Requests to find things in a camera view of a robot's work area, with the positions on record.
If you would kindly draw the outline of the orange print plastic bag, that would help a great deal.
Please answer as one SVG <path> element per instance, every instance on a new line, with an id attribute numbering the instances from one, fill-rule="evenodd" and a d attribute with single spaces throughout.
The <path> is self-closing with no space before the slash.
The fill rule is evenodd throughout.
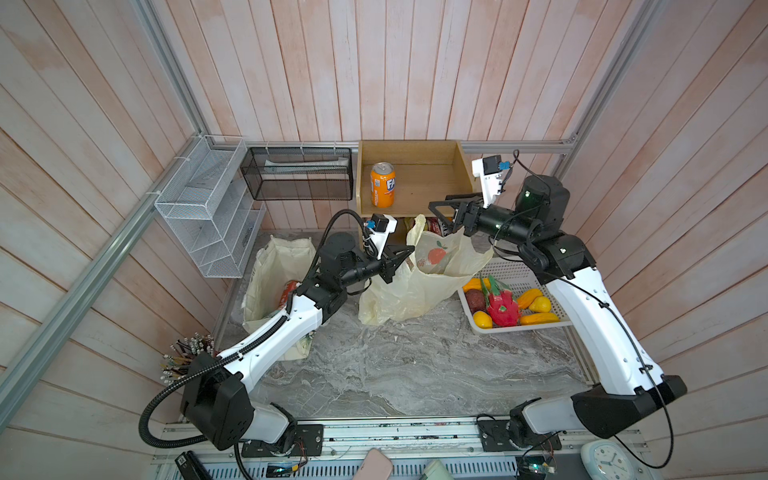
<path id="1" fill-rule="evenodd" d="M 421 317 L 451 297 L 485 267 L 493 256 L 476 251 L 461 231 L 441 237 L 426 229 L 427 218 L 418 215 L 408 231 L 406 244 L 415 248 L 391 283 L 376 277 L 359 300 L 359 321 L 379 326 Z"/>

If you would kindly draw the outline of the red cola can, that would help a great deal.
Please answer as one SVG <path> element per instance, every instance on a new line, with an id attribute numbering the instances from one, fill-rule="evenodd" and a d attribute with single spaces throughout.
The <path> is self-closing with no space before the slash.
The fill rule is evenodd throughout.
<path id="1" fill-rule="evenodd" d="M 298 280 L 289 280 L 282 290 L 278 308 L 281 309 L 285 307 L 288 303 L 288 301 L 291 299 L 293 292 L 300 286 L 300 282 Z"/>

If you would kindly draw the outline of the cream canvas tote bag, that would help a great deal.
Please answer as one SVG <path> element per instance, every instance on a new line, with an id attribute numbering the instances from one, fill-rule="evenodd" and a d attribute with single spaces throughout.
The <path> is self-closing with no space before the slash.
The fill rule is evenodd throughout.
<path id="1" fill-rule="evenodd" d="M 275 236 L 257 252 L 242 302 L 243 328 L 248 333 L 265 325 L 283 305 L 286 286 L 304 278 L 315 253 L 309 238 L 287 240 Z"/>

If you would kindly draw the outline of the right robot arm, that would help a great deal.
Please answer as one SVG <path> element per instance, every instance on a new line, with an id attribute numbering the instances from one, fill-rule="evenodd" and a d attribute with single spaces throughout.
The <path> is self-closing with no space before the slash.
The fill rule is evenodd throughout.
<path id="1" fill-rule="evenodd" d="M 556 178 L 531 175 L 512 209 L 469 194 L 429 205 L 452 231 L 482 232 L 516 245 L 518 257 L 564 310 L 597 368 L 599 381 L 587 391 L 529 400 L 511 410 L 509 436 L 520 449 L 538 447 L 560 431 L 587 430 L 608 439 L 687 392 L 681 377 L 664 373 L 641 348 L 584 242 L 562 231 L 569 199 Z M 452 217 L 443 218 L 446 209 Z"/>

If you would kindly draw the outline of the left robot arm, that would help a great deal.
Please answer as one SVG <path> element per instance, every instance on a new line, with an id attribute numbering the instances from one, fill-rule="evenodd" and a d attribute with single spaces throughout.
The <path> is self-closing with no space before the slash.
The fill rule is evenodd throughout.
<path id="1" fill-rule="evenodd" d="M 286 304 L 245 340 L 218 356 L 199 354 L 182 378 L 157 394 L 140 415 L 138 433 L 147 445 L 175 449 L 209 442 L 223 451 L 242 441 L 260 441 L 278 455 L 296 442 L 296 421 L 282 407 L 257 404 L 250 398 L 263 375 L 300 339 L 325 324 L 350 297 L 349 286 L 379 277 L 392 282 L 397 269 L 414 252 L 408 245 L 390 246 L 397 226 L 390 215 L 365 220 L 348 210 L 362 233 L 357 241 L 346 232 L 325 230 L 305 277 Z M 150 431 L 155 409 L 172 393 L 183 392 L 180 411 L 198 435 L 163 440 Z"/>

